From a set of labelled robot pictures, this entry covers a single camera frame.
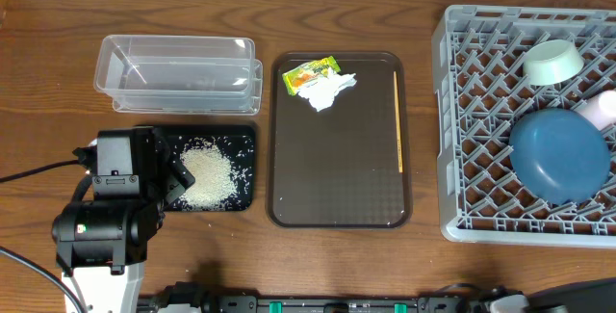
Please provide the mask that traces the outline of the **white rice pile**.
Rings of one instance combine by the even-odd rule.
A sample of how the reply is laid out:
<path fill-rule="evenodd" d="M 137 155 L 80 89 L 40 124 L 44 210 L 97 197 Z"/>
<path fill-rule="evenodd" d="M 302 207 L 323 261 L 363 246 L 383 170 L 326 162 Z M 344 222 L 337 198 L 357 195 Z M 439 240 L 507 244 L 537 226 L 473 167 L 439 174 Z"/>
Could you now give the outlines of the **white rice pile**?
<path fill-rule="evenodd" d="M 195 183 L 177 200 L 183 212 L 243 211 L 252 202 L 254 141 L 249 136 L 203 136 L 184 143 L 179 159 Z"/>

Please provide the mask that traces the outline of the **wooden chopstick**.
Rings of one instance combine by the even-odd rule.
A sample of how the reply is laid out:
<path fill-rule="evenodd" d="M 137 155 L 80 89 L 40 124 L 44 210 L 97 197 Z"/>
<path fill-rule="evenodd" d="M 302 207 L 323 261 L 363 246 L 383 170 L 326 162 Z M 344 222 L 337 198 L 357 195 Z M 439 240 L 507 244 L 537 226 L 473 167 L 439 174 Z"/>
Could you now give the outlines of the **wooden chopstick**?
<path fill-rule="evenodd" d="M 402 153 L 400 110 L 399 110 L 399 97 L 398 97 L 398 74 L 395 70 L 393 71 L 393 85 L 394 85 L 394 107 L 395 107 L 395 117 L 396 117 L 398 172 L 403 173 L 403 153 Z"/>

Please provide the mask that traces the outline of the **dark blue plate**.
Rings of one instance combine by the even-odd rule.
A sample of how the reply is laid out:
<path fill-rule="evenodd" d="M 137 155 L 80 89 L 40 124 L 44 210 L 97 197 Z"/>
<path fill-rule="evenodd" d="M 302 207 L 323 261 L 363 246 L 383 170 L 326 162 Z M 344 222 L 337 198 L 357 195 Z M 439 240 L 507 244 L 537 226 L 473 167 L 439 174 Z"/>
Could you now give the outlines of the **dark blue plate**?
<path fill-rule="evenodd" d="M 523 116 L 510 133 L 509 145 L 518 180 L 549 203 L 582 203 L 607 181 L 607 143 L 574 111 L 547 108 Z"/>

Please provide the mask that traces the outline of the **mint green bowl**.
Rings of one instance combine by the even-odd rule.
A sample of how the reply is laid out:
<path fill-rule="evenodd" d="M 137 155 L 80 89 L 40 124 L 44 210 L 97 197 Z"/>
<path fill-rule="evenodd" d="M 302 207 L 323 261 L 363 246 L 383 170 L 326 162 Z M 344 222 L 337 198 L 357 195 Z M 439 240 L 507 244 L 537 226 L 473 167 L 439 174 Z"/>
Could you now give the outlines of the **mint green bowl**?
<path fill-rule="evenodd" d="M 579 72 L 584 60 L 575 44 L 565 39 L 539 43 L 525 54 L 523 72 L 532 86 L 550 86 L 566 81 Z"/>

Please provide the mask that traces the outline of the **pink cup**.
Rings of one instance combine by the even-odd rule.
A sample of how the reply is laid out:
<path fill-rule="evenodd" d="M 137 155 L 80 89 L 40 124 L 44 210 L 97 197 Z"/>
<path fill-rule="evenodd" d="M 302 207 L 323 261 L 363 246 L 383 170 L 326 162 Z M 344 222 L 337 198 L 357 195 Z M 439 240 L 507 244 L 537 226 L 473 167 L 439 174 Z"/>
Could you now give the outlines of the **pink cup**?
<path fill-rule="evenodd" d="M 603 131 L 616 119 L 616 91 L 603 91 L 578 108 L 577 113 Z"/>

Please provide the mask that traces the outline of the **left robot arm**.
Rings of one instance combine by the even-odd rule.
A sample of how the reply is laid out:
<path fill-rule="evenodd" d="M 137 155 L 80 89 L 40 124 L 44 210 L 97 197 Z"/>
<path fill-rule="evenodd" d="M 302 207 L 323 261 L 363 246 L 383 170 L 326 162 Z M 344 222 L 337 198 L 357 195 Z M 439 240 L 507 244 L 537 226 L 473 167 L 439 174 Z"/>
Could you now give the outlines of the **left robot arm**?
<path fill-rule="evenodd" d="M 195 180 L 159 127 L 101 131 L 73 153 L 88 174 L 52 226 L 66 309 L 134 312 L 147 243 Z"/>

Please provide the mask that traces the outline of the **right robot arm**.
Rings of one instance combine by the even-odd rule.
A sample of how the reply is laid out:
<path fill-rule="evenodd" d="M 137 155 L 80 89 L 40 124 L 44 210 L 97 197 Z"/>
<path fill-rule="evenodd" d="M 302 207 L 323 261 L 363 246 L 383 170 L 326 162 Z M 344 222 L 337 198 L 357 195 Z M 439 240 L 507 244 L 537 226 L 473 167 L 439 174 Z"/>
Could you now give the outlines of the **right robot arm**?
<path fill-rule="evenodd" d="M 468 302 L 473 313 L 615 313 L 615 278 L 557 286 L 534 294 L 499 287 Z"/>

